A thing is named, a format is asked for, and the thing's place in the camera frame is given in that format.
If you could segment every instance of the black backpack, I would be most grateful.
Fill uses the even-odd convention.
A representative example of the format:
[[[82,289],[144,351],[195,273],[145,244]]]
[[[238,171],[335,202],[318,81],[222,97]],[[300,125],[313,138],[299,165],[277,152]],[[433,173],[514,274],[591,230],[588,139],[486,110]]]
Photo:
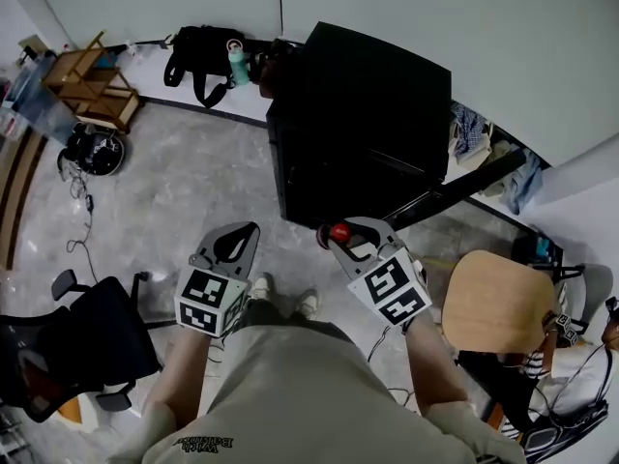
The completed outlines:
[[[213,26],[187,26],[181,28],[172,40],[174,51],[165,66],[163,82],[175,88],[181,83],[185,71],[193,73],[193,92],[206,108],[212,108],[223,99],[228,89],[234,87],[232,69],[228,61],[229,40],[241,42],[245,37],[234,29]],[[206,75],[223,75],[225,84],[218,84],[208,98],[204,98]]]

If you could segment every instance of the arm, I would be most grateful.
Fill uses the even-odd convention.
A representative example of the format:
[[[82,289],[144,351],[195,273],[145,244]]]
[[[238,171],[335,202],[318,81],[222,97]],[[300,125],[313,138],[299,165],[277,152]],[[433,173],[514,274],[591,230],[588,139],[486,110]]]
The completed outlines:
[[[417,404],[423,416],[432,404],[468,400],[454,360],[428,313],[420,314],[410,325],[406,349]]]
[[[197,416],[210,345],[210,336],[183,329],[162,374],[146,398],[145,406],[160,402],[169,407],[176,418],[177,429],[187,426]]]

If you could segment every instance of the shoe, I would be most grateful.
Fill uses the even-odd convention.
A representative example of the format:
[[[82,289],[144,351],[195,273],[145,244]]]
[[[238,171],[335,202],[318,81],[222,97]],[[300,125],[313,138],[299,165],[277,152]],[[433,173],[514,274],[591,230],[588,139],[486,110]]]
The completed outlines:
[[[259,274],[250,290],[250,299],[271,301],[275,295],[275,282],[271,274]]]
[[[296,312],[303,314],[307,320],[313,320],[318,312],[318,293],[310,289],[301,294]]]

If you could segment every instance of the black cabinet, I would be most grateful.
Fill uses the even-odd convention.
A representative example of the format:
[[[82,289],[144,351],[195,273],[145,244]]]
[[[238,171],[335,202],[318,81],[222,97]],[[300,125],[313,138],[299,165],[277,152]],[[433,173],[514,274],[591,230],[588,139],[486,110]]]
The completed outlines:
[[[383,218],[443,181],[449,71],[319,23],[284,92],[267,114],[284,218]]]

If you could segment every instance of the marble floor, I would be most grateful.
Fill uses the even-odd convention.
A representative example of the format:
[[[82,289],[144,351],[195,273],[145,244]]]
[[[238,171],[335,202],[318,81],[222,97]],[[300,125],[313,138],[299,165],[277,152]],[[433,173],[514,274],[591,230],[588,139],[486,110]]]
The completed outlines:
[[[148,271],[142,285],[142,317],[173,315],[173,292],[179,267],[202,235],[230,221],[253,220],[261,228],[251,275],[274,274],[279,293],[294,298],[314,287],[322,295],[318,319],[336,323],[365,352],[384,326],[346,289],[347,279],[333,256],[315,242],[307,228],[280,218],[273,166],[264,129],[174,107],[146,104],[127,138],[128,158],[117,174],[91,178],[88,189],[95,210],[88,241],[99,279],[117,276],[128,288],[133,274]],[[69,182],[57,176],[60,146],[47,144],[30,188],[15,251],[15,269],[0,275],[0,313],[39,315],[57,306],[49,286],[63,270],[92,284],[83,249],[66,252],[69,239],[82,238],[87,213],[72,199]],[[437,309],[451,264],[473,249],[509,255],[518,229],[462,202],[436,217],[403,230],[409,249],[426,258],[429,287]],[[173,342],[177,327],[152,331],[159,356]],[[212,356],[220,356],[213,351]],[[403,338],[396,331],[371,360],[388,387],[411,389]],[[221,366],[209,363],[201,411],[221,384]],[[157,375],[141,380],[132,392],[133,410],[111,416],[92,434],[71,431],[62,423],[24,421],[37,462],[103,462],[138,422],[137,415]],[[475,391],[472,382],[470,389]],[[395,392],[400,400],[402,393]],[[415,409],[414,397],[408,407]],[[29,454],[23,461],[29,462]]]

